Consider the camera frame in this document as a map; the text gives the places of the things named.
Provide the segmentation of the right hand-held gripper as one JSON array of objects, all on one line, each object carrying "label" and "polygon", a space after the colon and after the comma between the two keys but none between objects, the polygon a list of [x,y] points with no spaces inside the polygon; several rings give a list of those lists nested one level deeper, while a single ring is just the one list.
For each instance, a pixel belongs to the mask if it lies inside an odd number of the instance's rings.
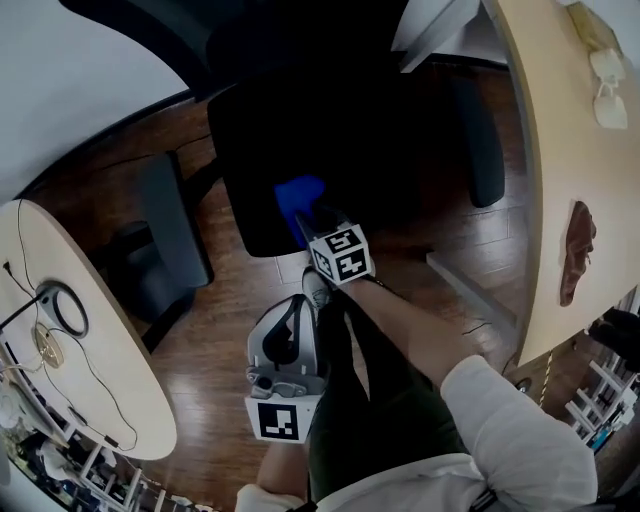
[{"label": "right hand-held gripper", "polygon": [[328,205],[296,212],[312,265],[322,277],[342,286],[373,273],[368,242],[361,226]]}]

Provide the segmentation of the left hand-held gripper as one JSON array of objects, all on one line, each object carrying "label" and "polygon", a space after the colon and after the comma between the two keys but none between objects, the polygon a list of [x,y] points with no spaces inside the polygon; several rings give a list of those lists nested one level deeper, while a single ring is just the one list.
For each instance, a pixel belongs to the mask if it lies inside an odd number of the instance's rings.
[{"label": "left hand-held gripper", "polygon": [[302,294],[268,309],[249,334],[246,372],[251,386],[245,405],[258,440],[304,443],[311,429],[326,380],[294,373],[317,373],[316,314]]}]

